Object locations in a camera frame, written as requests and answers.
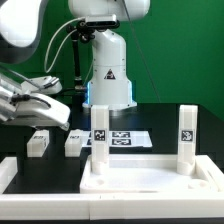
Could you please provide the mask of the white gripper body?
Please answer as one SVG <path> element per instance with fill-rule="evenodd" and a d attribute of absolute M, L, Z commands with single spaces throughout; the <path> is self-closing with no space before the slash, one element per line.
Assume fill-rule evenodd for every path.
<path fill-rule="evenodd" d="M 14 94 L 0 98 L 0 123 L 30 127 L 59 126 L 68 122 L 70 109 L 44 94 Z"/>

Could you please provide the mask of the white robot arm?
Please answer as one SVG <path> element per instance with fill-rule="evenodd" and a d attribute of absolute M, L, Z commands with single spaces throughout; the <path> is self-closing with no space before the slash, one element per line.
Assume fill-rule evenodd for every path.
<path fill-rule="evenodd" d="M 48 1 L 0 0 L 0 71 L 5 63 L 21 63 L 35 52 Z M 68 0 L 68 6 L 76 24 L 72 31 L 93 50 L 93 77 L 83 106 L 135 107 L 126 76 L 126 43 L 114 30 L 122 21 L 144 17 L 150 0 Z M 68 129 L 69 107 L 51 98 L 60 90 L 56 77 L 26 78 L 19 84 L 0 72 L 0 123 Z"/>

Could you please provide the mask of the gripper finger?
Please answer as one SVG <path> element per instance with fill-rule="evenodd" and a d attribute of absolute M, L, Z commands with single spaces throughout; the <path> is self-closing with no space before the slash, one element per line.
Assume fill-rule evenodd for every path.
<path fill-rule="evenodd" d="M 66 122 L 65 124 L 59 125 L 57 127 L 59 127 L 61 130 L 68 131 L 70 128 L 70 123 Z"/>

